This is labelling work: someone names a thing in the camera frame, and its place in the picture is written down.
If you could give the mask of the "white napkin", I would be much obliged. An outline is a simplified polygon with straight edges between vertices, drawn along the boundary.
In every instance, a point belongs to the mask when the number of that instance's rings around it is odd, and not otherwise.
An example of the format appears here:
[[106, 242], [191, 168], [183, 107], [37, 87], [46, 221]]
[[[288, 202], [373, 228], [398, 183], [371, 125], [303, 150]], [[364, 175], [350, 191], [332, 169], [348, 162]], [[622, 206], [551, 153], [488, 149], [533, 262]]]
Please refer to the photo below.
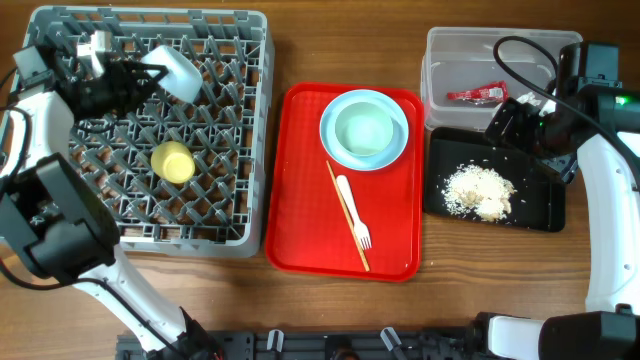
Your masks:
[[553, 113], [556, 110], [556, 103], [554, 101], [540, 97], [534, 92], [529, 92], [519, 96], [517, 101], [522, 104], [530, 104], [537, 107], [540, 110], [541, 116]]

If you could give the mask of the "small light blue bowl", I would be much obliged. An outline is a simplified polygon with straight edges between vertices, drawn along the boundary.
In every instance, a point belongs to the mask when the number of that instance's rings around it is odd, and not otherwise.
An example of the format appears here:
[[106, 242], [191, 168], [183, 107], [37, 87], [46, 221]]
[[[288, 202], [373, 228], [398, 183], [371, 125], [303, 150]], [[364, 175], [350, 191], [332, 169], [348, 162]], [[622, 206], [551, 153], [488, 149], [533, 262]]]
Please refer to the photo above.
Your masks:
[[161, 45], [141, 58], [146, 65], [162, 65], [168, 73], [159, 85], [182, 102], [193, 103], [203, 79], [195, 65], [173, 47]]

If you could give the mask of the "red sauce packet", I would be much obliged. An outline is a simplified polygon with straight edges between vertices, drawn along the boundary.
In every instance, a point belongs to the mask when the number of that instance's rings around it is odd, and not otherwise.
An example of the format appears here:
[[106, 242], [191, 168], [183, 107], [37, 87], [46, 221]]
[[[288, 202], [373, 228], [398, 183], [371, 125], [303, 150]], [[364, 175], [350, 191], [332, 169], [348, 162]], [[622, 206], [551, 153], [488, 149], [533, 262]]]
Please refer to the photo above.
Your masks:
[[501, 103], [509, 97], [505, 81], [491, 82], [478, 88], [461, 92], [449, 92], [447, 99], [473, 104]]

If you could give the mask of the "yellow cup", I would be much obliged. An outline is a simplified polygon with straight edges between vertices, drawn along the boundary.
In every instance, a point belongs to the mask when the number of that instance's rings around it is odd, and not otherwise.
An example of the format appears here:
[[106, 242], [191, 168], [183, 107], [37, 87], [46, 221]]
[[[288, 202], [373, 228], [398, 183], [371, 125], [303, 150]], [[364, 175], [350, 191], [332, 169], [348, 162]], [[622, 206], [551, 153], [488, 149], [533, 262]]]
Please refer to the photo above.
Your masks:
[[152, 151], [151, 167], [159, 177], [174, 184], [185, 183], [195, 173], [191, 152], [176, 141], [164, 142]]

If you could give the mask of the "light green bowl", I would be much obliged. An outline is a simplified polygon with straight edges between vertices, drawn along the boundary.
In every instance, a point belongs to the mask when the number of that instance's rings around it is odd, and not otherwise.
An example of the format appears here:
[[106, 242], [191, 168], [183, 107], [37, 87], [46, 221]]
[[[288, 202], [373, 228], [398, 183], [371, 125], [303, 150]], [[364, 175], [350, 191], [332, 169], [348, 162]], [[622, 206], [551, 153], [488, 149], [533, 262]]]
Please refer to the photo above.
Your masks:
[[355, 156], [369, 157], [382, 152], [390, 144], [393, 133], [390, 113], [376, 103], [349, 104], [336, 117], [336, 138]]

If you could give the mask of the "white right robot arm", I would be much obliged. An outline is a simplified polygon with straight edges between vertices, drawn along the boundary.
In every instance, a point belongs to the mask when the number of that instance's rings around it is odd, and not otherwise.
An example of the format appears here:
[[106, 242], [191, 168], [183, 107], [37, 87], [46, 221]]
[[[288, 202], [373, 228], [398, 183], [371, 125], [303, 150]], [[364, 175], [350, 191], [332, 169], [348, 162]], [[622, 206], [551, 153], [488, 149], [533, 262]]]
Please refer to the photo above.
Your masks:
[[509, 99], [487, 139], [535, 159], [573, 153], [587, 192], [590, 282], [583, 313], [531, 320], [492, 316], [489, 354], [508, 359], [639, 356], [639, 98], [587, 85], [554, 112]]

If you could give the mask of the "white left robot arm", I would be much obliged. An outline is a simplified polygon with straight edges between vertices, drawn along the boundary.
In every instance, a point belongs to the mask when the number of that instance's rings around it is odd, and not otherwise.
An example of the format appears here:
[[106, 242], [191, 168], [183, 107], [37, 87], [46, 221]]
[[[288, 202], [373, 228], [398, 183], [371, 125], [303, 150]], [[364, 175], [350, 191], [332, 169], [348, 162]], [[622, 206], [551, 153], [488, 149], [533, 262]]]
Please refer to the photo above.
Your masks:
[[18, 72], [23, 87], [2, 108], [12, 118], [13, 148], [1, 171], [1, 235], [32, 275], [54, 282], [29, 283], [6, 267], [2, 274], [30, 290], [86, 293], [134, 333], [148, 359], [223, 358], [221, 345], [131, 264], [109, 209], [69, 162], [72, 127], [135, 110], [169, 69], [115, 61], [78, 81], [51, 65]]

